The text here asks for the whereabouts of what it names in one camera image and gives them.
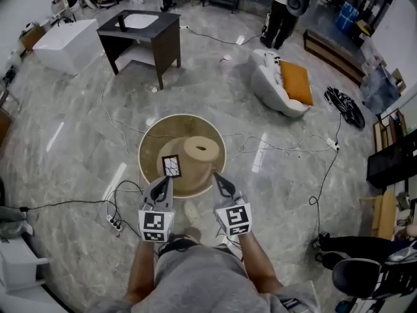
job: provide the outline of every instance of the power strip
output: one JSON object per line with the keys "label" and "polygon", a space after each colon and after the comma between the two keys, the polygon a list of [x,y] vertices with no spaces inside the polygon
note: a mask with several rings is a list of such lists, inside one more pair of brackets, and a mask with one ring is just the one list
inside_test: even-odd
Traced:
{"label": "power strip", "polygon": [[333,140],[330,138],[326,139],[326,144],[330,146],[331,149],[333,149],[335,152],[340,150],[339,144],[336,144]]}
{"label": "power strip", "polygon": [[116,226],[115,225],[115,219],[111,215],[108,215],[107,216],[107,221],[110,223],[110,225],[113,226],[113,228],[116,231],[119,231],[119,232],[122,232],[123,231],[123,226],[121,226],[120,224]]}

